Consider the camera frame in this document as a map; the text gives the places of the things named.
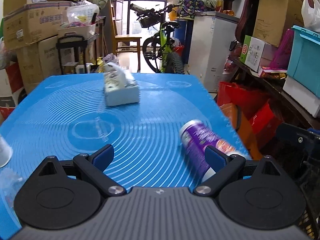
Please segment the green white product box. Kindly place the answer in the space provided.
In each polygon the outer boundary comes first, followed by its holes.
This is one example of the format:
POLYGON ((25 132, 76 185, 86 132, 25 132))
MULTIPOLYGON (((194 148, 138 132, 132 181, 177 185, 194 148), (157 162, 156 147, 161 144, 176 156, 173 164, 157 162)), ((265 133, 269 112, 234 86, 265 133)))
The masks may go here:
POLYGON ((244 44, 242 46, 240 62, 257 73, 260 66, 260 60, 263 55, 264 47, 264 41, 246 35, 244 44))

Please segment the teal plastic storage bin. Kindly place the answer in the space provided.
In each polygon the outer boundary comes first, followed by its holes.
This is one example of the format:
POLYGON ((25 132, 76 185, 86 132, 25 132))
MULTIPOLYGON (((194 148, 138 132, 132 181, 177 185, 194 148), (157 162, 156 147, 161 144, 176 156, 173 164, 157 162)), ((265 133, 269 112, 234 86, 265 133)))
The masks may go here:
POLYGON ((319 33, 294 25, 293 45, 287 75, 310 90, 320 94, 319 33))

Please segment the white tissue box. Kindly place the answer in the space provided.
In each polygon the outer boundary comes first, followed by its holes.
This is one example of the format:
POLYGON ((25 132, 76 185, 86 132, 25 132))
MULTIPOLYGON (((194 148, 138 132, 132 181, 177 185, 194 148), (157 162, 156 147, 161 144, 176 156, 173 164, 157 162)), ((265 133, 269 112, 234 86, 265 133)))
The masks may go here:
POLYGON ((139 103, 139 85, 129 70, 109 62, 104 64, 103 76, 108 107, 139 103))

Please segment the white plastic bag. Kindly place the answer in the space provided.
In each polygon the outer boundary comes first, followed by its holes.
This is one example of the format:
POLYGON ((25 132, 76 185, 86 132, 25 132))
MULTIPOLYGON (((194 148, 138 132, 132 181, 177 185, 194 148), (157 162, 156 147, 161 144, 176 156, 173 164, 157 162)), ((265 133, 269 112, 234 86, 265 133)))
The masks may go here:
POLYGON ((303 0, 301 14, 304 22, 304 27, 306 29, 319 33, 319 1, 312 1, 313 7, 310 6, 309 0, 303 0))

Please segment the colorful patterned bag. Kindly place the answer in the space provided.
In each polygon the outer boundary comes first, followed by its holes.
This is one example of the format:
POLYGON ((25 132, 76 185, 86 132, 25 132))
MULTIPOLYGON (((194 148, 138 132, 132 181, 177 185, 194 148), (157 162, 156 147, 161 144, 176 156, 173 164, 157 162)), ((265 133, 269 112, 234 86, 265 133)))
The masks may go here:
POLYGON ((203 0, 180 0, 180 17, 194 18, 196 12, 208 11, 203 0))

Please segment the purple milk tea cup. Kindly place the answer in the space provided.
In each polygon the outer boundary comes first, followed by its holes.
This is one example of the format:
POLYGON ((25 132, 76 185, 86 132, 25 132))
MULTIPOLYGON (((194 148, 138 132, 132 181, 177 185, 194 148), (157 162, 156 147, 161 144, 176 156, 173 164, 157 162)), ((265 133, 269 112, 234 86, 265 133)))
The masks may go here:
POLYGON ((222 153, 236 151, 247 160, 252 159, 249 153, 242 153, 237 150, 227 142, 227 140, 214 133, 200 120, 190 120, 185 123, 180 129, 179 135, 184 151, 186 155, 189 156, 189 160, 200 179, 201 175, 204 174, 201 168, 204 168, 204 152, 207 146, 214 146, 222 153))

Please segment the white patterned paper cup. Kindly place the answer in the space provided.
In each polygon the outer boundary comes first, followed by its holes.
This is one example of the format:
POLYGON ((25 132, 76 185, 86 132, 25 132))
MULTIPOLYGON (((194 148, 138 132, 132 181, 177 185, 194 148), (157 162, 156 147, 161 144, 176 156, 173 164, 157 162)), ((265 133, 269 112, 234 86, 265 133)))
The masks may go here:
POLYGON ((6 142, 6 140, 0 135, 0 168, 8 164, 12 157, 13 150, 6 142))

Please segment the black utility cart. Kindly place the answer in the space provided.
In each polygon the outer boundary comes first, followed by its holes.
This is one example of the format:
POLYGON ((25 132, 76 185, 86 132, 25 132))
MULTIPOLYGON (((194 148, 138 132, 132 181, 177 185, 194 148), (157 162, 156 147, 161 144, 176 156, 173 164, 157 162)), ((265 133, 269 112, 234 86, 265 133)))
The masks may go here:
POLYGON ((79 72, 81 74, 95 73, 98 69, 98 57, 97 57, 97 38, 99 34, 94 34, 89 38, 85 38, 83 35, 68 33, 63 37, 57 38, 56 49, 59 59, 59 66, 62 75, 76 74, 76 67, 80 63, 80 56, 82 56, 82 64, 84 67, 79 72), (95 64, 88 65, 87 61, 87 48, 94 43, 94 59, 95 64), (73 62, 63 63, 63 55, 61 51, 66 52, 71 50, 73 62))

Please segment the blue silicone baking mat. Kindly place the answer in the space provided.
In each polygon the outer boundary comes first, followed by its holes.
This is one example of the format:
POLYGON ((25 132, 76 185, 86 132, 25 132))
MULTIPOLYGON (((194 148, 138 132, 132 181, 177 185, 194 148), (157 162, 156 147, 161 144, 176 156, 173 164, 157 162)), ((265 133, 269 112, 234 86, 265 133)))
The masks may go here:
POLYGON ((70 160, 106 144, 114 159, 105 173, 130 189, 195 187, 199 178, 182 153, 179 131, 201 120, 241 153, 247 153, 229 120, 192 75, 139 74, 140 101, 108 107, 102 74, 51 76, 1 125, 12 147, 7 168, 27 179, 49 155, 70 160))

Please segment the tall brown cardboard box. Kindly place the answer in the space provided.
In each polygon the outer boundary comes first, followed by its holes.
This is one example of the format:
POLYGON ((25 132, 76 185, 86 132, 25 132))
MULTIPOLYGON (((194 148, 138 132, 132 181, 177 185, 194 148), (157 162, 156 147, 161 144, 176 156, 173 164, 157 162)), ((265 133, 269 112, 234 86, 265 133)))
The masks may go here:
POLYGON ((259 0, 253 37, 278 47, 287 29, 304 25, 301 8, 301 0, 259 0))

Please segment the wooden chair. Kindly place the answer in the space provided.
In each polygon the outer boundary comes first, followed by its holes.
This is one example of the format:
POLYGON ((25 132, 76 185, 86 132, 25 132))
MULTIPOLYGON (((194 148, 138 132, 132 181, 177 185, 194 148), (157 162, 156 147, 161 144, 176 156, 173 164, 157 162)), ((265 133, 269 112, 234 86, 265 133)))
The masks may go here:
POLYGON ((112 53, 117 55, 123 49, 124 52, 137 53, 138 66, 137 72, 141 70, 141 45, 139 36, 120 35, 117 32, 116 26, 116 13, 113 2, 109 3, 109 9, 111 14, 111 41, 112 41, 112 53))

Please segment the lower cardboard box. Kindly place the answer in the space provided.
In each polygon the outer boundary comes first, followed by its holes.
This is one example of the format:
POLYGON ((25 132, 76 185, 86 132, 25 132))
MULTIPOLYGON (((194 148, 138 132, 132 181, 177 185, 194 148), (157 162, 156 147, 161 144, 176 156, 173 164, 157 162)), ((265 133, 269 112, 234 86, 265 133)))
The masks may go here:
POLYGON ((16 50, 21 77, 27 94, 44 79, 53 75, 61 75, 56 43, 57 36, 53 36, 16 50))

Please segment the green black bicycle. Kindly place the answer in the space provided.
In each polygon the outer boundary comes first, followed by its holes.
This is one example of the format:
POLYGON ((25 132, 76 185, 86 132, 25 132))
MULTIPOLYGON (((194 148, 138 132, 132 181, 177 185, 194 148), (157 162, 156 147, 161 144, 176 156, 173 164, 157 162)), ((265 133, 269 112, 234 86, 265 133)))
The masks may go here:
POLYGON ((159 31, 147 38, 142 45, 142 53, 149 68, 154 73, 184 74, 184 64, 176 51, 175 40, 171 34, 180 28, 176 21, 167 21, 167 13, 176 12, 177 5, 170 4, 160 10, 144 9, 130 4, 130 9, 138 16, 142 28, 160 24, 159 31))

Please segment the large top cardboard box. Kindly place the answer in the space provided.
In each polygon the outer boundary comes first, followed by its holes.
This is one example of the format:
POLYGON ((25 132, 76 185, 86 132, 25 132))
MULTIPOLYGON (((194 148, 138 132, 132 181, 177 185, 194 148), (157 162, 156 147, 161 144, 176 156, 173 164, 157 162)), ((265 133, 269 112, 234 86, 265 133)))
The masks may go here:
POLYGON ((57 35, 70 0, 3 0, 3 36, 15 50, 57 35))

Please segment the clear plastic cup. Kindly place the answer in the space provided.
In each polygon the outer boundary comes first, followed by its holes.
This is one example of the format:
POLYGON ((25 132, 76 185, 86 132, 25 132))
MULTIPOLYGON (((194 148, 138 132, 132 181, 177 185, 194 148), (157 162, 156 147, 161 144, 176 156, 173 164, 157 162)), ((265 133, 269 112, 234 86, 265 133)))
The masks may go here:
POLYGON ((1 190, 10 208, 13 208, 16 194, 23 186, 25 179, 10 168, 1 171, 1 190))

